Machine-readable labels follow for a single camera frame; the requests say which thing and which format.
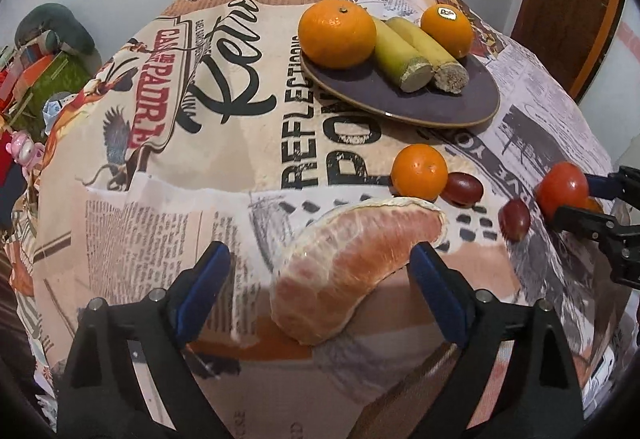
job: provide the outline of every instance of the peeled grapefruit segment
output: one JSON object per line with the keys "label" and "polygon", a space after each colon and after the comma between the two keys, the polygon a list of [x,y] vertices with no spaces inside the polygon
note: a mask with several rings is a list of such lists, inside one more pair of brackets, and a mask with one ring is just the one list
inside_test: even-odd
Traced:
{"label": "peeled grapefruit segment", "polygon": [[304,345],[334,337],[363,298],[409,262],[415,244],[441,244],[446,228],[440,209],[413,197],[332,210],[285,250],[271,287],[271,318]]}

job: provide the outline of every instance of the metal screw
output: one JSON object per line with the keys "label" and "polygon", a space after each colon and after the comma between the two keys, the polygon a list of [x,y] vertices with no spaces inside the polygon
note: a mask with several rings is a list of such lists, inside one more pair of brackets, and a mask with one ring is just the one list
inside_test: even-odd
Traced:
{"label": "metal screw", "polygon": [[550,301],[545,300],[544,298],[540,298],[540,300],[538,300],[538,307],[540,307],[543,311],[547,313],[554,309],[553,304]]}
{"label": "metal screw", "polygon": [[87,304],[87,309],[91,309],[92,311],[97,311],[100,307],[102,307],[102,303],[104,300],[102,298],[92,298]]}
{"label": "metal screw", "polygon": [[156,287],[155,289],[151,289],[151,292],[149,293],[149,299],[153,300],[154,302],[159,302],[162,298],[164,298],[164,295],[166,295],[166,291],[161,287]]}
{"label": "metal screw", "polygon": [[494,299],[494,295],[491,291],[487,291],[487,289],[478,289],[476,291],[476,300],[482,302],[483,304],[489,303]]}

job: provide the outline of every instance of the pink toy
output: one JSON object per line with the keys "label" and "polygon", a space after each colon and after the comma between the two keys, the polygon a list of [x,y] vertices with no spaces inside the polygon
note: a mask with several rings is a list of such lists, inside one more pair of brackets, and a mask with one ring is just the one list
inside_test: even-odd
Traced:
{"label": "pink toy", "polygon": [[5,148],[14,161],[22,166],[22,175],[26,180],[29,180],[31,170],[42,161],[44,145],[34,143],[28,133],[20,130],[20,132],[12,133],[11,143],[7,143]]}

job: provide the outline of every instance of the blue gripper pad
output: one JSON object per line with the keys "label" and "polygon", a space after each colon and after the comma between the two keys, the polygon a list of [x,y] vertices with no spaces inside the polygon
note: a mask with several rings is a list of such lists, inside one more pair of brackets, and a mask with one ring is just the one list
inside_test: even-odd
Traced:
{"label": "blue gripper pad", "polygon": [[585,174],[585,176],[587,177],[591,197],[613,200],[623,193],[622,183],[617,179],[590,174]]}
{"label": "blue gripper pad", "polygon": [[428,242],[411,250],[408,270],[420,286],[444,338],[465,347],[475,314],[473,289],[458,271],[447,267]]}
{"label": "blue gripper pad", "polygon": [[222,242],[212,242],[198,260],[194,271],[199,275],[176,314],[175,338],[181,346],[193,342],[200,334],[229,274],[230,266],[229,248]]}

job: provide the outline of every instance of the red object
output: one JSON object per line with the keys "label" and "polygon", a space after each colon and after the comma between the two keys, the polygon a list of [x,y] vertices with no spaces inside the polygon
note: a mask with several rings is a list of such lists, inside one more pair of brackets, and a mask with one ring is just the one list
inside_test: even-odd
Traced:
{"label": "red object", "polygon": [[11,143],[11,134],[5,130],[0,136],[0,186],[4,186],[9,168],[14,163],[14,158],[6,151],[7,143]]}
{"label": "red object", "polygon": [[40,75],[47,70],[47,67],[49,67],[54,58],[55,56],[53,54],[43,56],[36,63],[24,69],[20,79],[24,80],[27,87],[32,86],[33,83],[38,81]]}
{"label": "red object", "polygon": [[536,188],[536,201],[546,220],[550,221],[558,206],[585,208],[589,197],[589,183],[575,164],[554,165]]}
{"label": "red object", "polygon": [[[4,83],[4,80],[6,79],[8,73],[9,71],[6,69],[0,70],[0,87],[2,87],[2,84]],[[13,97],[14,96],[12,94],[9,94],[8,98],[0,99],[0,111],[4,110],[4,108],[9,104]]]}

